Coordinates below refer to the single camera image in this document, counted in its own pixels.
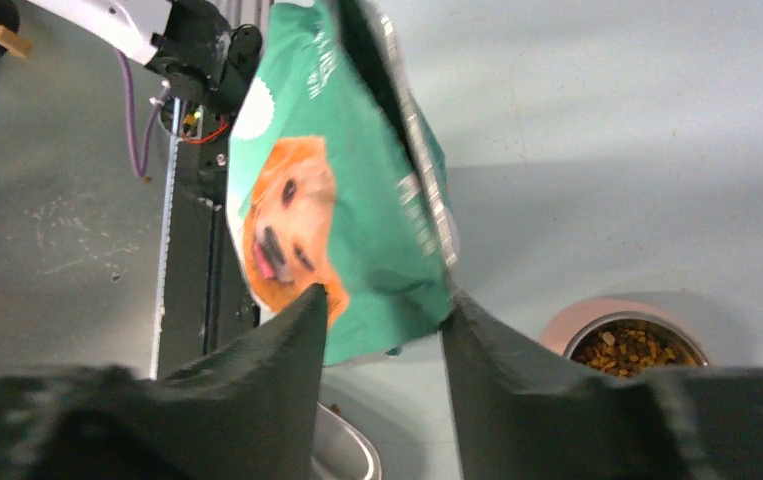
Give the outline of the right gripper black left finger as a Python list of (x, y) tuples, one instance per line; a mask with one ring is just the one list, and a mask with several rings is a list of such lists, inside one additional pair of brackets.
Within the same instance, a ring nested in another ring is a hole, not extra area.
[(314, 285), (159, 380), (0, 368), (0, 479), (306, 479), (326, 326)]

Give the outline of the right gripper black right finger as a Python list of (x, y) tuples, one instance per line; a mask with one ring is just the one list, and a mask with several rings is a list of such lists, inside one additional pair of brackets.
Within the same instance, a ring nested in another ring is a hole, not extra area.
[(621, 379), (466, 295), (441, 337), (466, 479), (763, 479), (763, 367)]

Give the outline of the metal food scoop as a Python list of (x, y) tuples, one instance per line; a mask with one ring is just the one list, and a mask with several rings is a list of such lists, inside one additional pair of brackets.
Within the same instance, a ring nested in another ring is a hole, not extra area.
[(310, 455), (310, 479), (381, 480), (383, 468), (375, 446), (352, 424), (317, 404)]

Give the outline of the green pet food bag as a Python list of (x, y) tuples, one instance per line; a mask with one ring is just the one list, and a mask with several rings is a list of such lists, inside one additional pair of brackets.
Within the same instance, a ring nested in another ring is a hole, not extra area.
[(229, 137), (226, 207), (262, 310), (325, 288), (325, 366), (429, 336), (450, 314), (458, 246), (444, 153), (374, 4), (272, 4)]

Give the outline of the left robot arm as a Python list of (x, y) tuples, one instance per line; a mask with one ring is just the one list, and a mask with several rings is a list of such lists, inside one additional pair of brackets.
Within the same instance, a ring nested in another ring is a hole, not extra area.
[(35, 1), (214, 114), (239, 110), (263, 44), (262, 1)]

